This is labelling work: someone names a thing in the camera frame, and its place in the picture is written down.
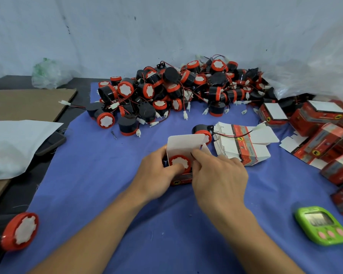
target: wall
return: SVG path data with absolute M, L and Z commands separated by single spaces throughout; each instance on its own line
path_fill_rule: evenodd
M 1 72 L 31 75 L 43 57 L 92 78 L 195 54 L 305 61 L 342 16 L 343 0 L 0 0 Z

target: open box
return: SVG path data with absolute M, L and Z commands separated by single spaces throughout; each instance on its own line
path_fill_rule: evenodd
M 208 136 L 204 134 L 173 135 L 169 137 L 166 145 L 168 165 L 170 165 L 169 159 L 177 155 L 185 156 L 192 165 L 194 158 L 192 157 L 191 152 L 193 149 L 200 149 L 202 152 L 211 155 L 211 152 L 206 145 L 208 140 Z M 191 182 L 192 170 L 186 174 L 176 175 L 172 179 L 170 185 L 176 186 L 179 184 L 189 184 Z

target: blue tablecloth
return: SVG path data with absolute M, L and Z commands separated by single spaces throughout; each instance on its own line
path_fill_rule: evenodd
M 97 83 L 91 101 L 99 99 Z M 39 215 L 40 226 L 32 244 L 5 255 L 1 273 L 24 273 L 46 258 L 98 215 L 132 181 L 142 157 L 166 144 L 171 135 L 189 134 L 196 124 L 218 121 L 254 126 L 258 116 L 246 106 L 233 105 L 216 118 L 202 115 L 205 104 L 193 102 L 188 121 L 183 112 L 171 112 L 166 121 L 141 126 L 141 138 L 124 137 L 115 125 L 101 129 L 87 112 L 66 132 L 28 211 Z M 117 140 L 111 134 L 114 131 Z M 282 139 L 292 135 L 286 125 L 275 129 Z M 213 144 L 209 146 L 216 154 Z M 335 186 L 273 143 L 271 158 L 248 167 L 245 204 L 266 233 L 307 273 L 343 274 L 343 245 L 321 247 L 311 242 L 295 222 L 298 206 L 321 206 L 343 225 L 329 195 Z M 105 273 L 243 273 L 233 252 L 197 205 L 192 186 L 168 189 L 149 203 L 130 225 Z

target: black table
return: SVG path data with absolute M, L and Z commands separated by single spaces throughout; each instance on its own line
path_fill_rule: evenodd
M 90 83 L 106 81 L 107 79 L 73 78 L 68 84 L 59 88 L 77 89 L 77 94 L 71 101 L 75 105 L 86 105 L 90 102 Z M 0 89 L 33 89 L 30 76 L 5 76 L 0 78 Z M 68 127 L 70 122 L 83 113 L 84 110 L 66 108 L 58 122 L 64 123 L 61 129 Z M 31 163 L 28 170 L 11 180 L 0 196 L 0 215 L 25 212 L 33 196 L 42 182 L 53 155 Z

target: transparent plastic sheet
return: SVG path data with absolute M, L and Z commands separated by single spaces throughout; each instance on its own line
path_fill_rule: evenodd
M 306 62 L 260 66 L 278 99 L 312 93 L 343 101 L 343 18 L 316 41 Z
M 72 71 L 59 61 L 43 58 L 33 67 L 32 85 L 37 88 L 53 89 L 72 80 Z

